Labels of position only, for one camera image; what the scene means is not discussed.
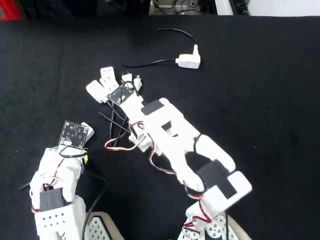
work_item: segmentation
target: wire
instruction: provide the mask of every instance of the wire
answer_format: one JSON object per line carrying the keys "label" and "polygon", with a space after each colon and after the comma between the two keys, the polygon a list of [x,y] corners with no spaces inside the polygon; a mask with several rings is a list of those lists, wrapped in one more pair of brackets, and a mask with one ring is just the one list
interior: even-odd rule
{"label": "wire", "polygon": [[122,64],[122,66],[127,67],[127,68],[144,68],[144,67],[148,67],[154,64],[158,64],[158,63],[163,63],[163,62],[176,62],[176,60],[173,59],[161,59],[158,61],[153,61],[151,63],[147,63],[147,64],[143,64],[143,65],[126,65],[126,64]]}
{"label": "wire", "polygon": [[116,138],[110,139],[109,141],[107,141],[104,144],[104,148],[110,151],[131,151],[133,149],[135,149],[136,147],[139,146],[139,144],[141,144],[144,140],[146,139],[146,136],[143,136],[143,138],[138,141],[134,146],[130,147],[130,148],[125,148],[125,147],[118,147],[118,146],[108,146],[109,144],[111,144],[113,141],[116,140]]}
{"label": "wire", "polygon": [[102,112],[98,111],[98,114],[100,114],[102,117],[104,117],[108,121],[112,122],[113,124],[117,125],[119,128],[121,128],[122,130],[126,131],[127,133],[130,133],[130,131],[128,129],[125,129],[123,126],[121,126],[120,124],[116,123],[111,118],[109,118],[106,115],[104,115]]}
{"label": "wire", "polygon": [[189,198],[200,200],[200,199],[202,199],[204,197],[203,194],[199,194],[199,195],[190,194],[189,191],[188,191],[188,187],[187,187],[185,181],[183,181],[183,185],[184,185],[184,190],[185,190],[185,192],[186,192],[186,194],[188,195]]}
{"label": "wire", "polygon": [[[124,118],[124,120],[123,120],[123,122],[122,122],[122,127],[125,125],[125,123],[127,122],[127,120],[128,120],[128,116],[125,116],[125,118]],[[122,138],[123,136],[121,136],[121,131],[122,131],[122,129],[120,128],[120,130],[119,130],[119,133],[118,133],[118,136],[116,137],[116,140],[114,141],[114,143],[113,143],[113,146],[115,147],[115,146],[117,146],[117,143],[118,143],[118,141],[119,141],[119,139],[120,138]]]}
{"label": "wire", "polygon": [[149,163],[154,166],[156,169],[166,173],[166,174],[171,174],[171,175],[176,175],[176,172],[173,171],[173,170],[167,170],[167,169],[164,169],[162,167],[159,167],[159,166],[156,166],[152,160],[152,157],[154,156],[155,152],[156,152],[156,145],[155,145],[155,142],[154,140],[151,138],[150,134],[148,133],[148,136],[150,137],[151,139],[151,142],[152,142],[152,149],[151,149],[151,153],[150,153],[150,156],[149,156]]}
{"label": "wire", "polygon": [[134,90],[135,93],[136,93],[136,95],[139,96],[138,90],[137,90],[136,86],[134,85],[134,83],[133,83],[132,81],[124,81],[123,84],[122,84],[122,86],[121,86],[121,97],[122,97],[122,93],[123,93],[124,87],[125,87],[125,85],[127,85],[127,84],[131,84],[133,90]]}
{"label": "wire", "polygon": [[186,10],[182,10],[182,11],[177,11],[177,14],[184,13],[184,12],[189,12],[189,11],[194,11],[194,12],[197,12],[197,13],[199,13],[201,15],[204,14],[203,12],[201,12],[201,11],[199,11],[197,9],[186,9]]}
{"label": "wire", "polygon": [[[115,120],[115,111],[112,110],[111,113],[111,120]],[[109,138],[112,139],[112,121],[110,122],[110,126],[109,126]]]}
{"label": "wire", "polygon": [[101,199],[101,197],[104,195],[105,191],[108,188],[108,182],[107,180],[105,180],[103,177],[95,174],[94,172],[92,172],[91,170],[88,169],[88,167],[86,166],[85,160],[82,159],[82,164],[84,166],[84,169],[89,173],[89,175],[91,175],[94,178],[100,179],[102,181],[104,181],[105,186],[103,188],[103,190],[101,191],[101,193],[96,197],[96,199],[94,200],[94,202],[92,203],[85,219],[84,219],[84,223],[83,223],[83,227],[82,227],[82,234],[81,234],[81,239],[85,240],[85,233],[86,233],[86,227],[87,227],[87,223],[90,217],[90,214],[92,213],[93,209],[95,208],[95,206],[97,205],[97,203],[99,202],[99,200]]}
{"label": "wire", "polygon": [[229,240],[229,223],[228,223],[228,213],[224,211],[225,214],[225,239]]}
{"label": "wire", "polygon": [[119,113],[118,111],[116,110],[116,108],[114,107],[114,103],[110,103],[109,101],[106,102],[110,108],[112,109],[112,114],[116,114],[121,120],[125,120]]}
{"label": "wire", "polygon": [[75,155],[64,155],[64,154],[62,154],[62,153],[66,150],[67,147],[69,147],[69,146],[68,146],[68,145],[65,146],[65,147],[64,147],[63,149],[61,149],[61,151],[59,152],[59,155],[60,155],[61,157],[63,157],[63,158],[66,158],[66,159],[80,158],[80,157],[84,157],[85,155],[88,154],[87,151],[84,151],[83,153],[75,154]]}
{"label": "wire", "polygon": [[205,211],[204,207],[202,206],[201,200],[199,200],[198,202],[199,202],[200,210],[201,210],[201,212],[202,212],[202,214],[203,214],[204,217],[198,216],[198,215],[194,215],[194,216],[192,217],[192,220],[191,220],[191,221],[186,222],[186,223],[183,225],[183,228],[182,228],[182,229],[187,229],[187,230],[190,230],[190,231],[192,231],[192,232],[200,233],[198,230],[191,228],[191,227],[194,227],[194,221],[195,221],[195,219],[199,219],[199,220],[201,220],[201,221],[203,221],[203,222],[206,222],[206,223],[211,223],[211,222],[212,222],[211,217],[208,215],[208,213]]}
{"label": "wire", "polygon": [[183,31],[181,29],[177,29],[177,28],[159,28],[158,31],[176,31],[176,32],[180,32],[180,33],[183,33],[183,34],[189,36],[193,40],[193,43],[195,45],[197,44],[195,38],[190,33],[186,32],[186,31]]}
{"label": "wire", "polygon": [[26,189],[27,187],[29,187],[29,185],[30,185],[30,182],[22,185],[21,187],[18,188],[18,191],[22,191],[22,190]]}

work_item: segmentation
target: white connector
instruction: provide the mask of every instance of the white connector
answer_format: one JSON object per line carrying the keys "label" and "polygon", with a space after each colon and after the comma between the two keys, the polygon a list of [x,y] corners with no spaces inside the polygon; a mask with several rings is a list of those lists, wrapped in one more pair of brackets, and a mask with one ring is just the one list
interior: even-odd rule
{"label": "white connector", "polygon": [[119,84],[116,80],[115,71],[112,66],[101,68],[100,72],[100,83],[106,89],[108,94],[112,93],[119,87]]}
{"label": "white connector", "polygon": [[133,84],[136,90],[139,92],[140,88],[142,87],[142,81],[140,75],[137,75],[135,79],[133,79]]}
{"label": "white connector", "polygon": [[175,59],[175,63],[181,68],[198,69],[201,63],[198,45],[194,45],[193,54],[180,54],[179,58]]}
{"label": "white connector", "polygon": [[97,80],[90,82],[85,89],[98,103],[108,101],[108,91]]}

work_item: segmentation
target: white power adapter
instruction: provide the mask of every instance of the white power adapter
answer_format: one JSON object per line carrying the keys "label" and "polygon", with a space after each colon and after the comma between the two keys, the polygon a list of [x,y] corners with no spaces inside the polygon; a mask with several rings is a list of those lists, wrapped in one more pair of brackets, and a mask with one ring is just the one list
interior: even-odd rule
{"label": "white power adapter", "polygon": [[194,45],[193,54],[180,54],[179,58],[175,59],[175,63],[181,68],[198,69],[201,63],[198,45]]}

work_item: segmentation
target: perforated plastic plate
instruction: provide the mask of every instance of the perforated plastic plate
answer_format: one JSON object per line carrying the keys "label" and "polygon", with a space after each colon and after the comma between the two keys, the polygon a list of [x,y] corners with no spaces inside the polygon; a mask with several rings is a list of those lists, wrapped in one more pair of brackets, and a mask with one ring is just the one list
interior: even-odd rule
{"label": "perforated plastic plate", "polygon": [[92,221],[87,227],[89,240],[112,240],[108,229],[99,216],[93,217]]}

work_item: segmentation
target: white wall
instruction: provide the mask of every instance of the white wall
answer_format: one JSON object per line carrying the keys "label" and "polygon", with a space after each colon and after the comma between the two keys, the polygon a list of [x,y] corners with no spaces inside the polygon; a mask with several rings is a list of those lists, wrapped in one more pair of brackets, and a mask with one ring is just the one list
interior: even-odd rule
{"label": "white wall", "polygon": [[251,16],[320,16],[320,0],[251,0]]}

